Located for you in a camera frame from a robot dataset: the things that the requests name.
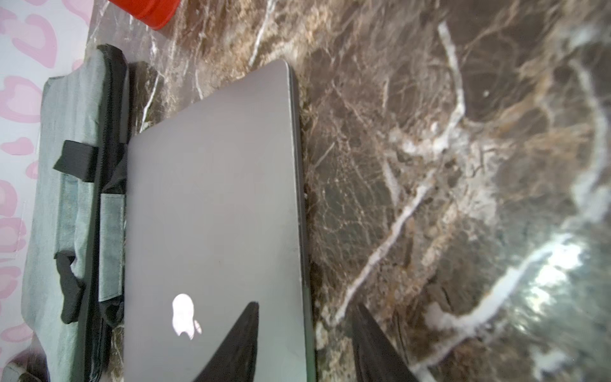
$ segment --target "black fabric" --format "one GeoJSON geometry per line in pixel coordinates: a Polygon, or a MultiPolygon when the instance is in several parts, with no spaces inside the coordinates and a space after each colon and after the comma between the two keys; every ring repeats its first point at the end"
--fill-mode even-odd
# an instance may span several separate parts
{"type": "Polygon", "coordinates": [[[102,318],[106,320],[108,325],[115,328],[123,322],[123,296],[108,299],[100,303],[102,318]]]}
{"type": "Polygon", "coordinates": [[[363,304],[357,306],[352,324],[358,382],[418,382],[363,304]]]}
{"type": "Polygon", "coordinates": [[[98,148],[75,141],[64,141],[62,156],[53,168],[74,175],[84,182],[93,182],[98,161],[98,148]]]}
{"type": "Polygon", "coordinates": [[[257,363],[259,304],[250,302],[193,382],[252,382],[257,363]]]}
{"type": "Polygon", "coordinates": [[[112,172],[110,180],[102,189],[103,194],[125,194],[127,181],[127,145],[122,144],[122,146],[121,150],[123,152],[123,157],[112,172]]]}
{"type": "Polygon", "coordinates": [[[85,283],[79,280],[70,264],[74,262],[76,254],[72,251],[61,251],[55,254],[55,264],[59,273],[59,284],[64,294],[62,307],[62,322],[69,324],[78,320],[81,308],[82,294],[85,292],[85,283]]]}

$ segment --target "laptop lid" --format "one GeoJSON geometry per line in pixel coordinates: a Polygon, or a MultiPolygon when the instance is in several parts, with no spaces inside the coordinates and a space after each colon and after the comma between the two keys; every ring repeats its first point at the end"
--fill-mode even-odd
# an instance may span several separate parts
{"type": "Polygon", "coordinates": [[[128,148],[126,381],[192,381],[258,302],[255,381],[313,381],[294,76],[275,61],[128,148]]]}

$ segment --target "glowing apple logo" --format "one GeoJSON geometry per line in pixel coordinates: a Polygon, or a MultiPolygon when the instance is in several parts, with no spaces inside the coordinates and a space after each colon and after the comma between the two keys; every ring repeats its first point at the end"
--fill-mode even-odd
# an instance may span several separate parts
{"type": "Polygon", "coordinates": [[[202,333],[202,327],[199,322],[193,319],[195,313],[195,307],[193,300],[184,293],[179,294],[172,301],[172,310],[174,312],[172,316],[172,327],[177,336],[186,333],[189,339],[193,339],[195,331],[199,334],[202,333]]]}

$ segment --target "red object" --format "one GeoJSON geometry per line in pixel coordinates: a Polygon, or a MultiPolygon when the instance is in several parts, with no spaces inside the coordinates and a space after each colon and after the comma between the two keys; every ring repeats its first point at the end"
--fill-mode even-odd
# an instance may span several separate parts
{"type": "Polygon", "coordinates": [[[174,16],[180,0],[110,0],[154,30],[163,28],[174,16]]]}

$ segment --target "marble surface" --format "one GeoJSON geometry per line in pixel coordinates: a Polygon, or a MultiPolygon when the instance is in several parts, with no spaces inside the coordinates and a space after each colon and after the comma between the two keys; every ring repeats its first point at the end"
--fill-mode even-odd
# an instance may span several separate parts
{"type": "MultiPolygon", "coordinates": [[[[319,381],[364,302],[422,381],[611,375],[611,4],[97,0],[134,132],[284,58],[299,80],[319,381]]],[[[111,375],[121,379],[121,329],[111,375]]]]}

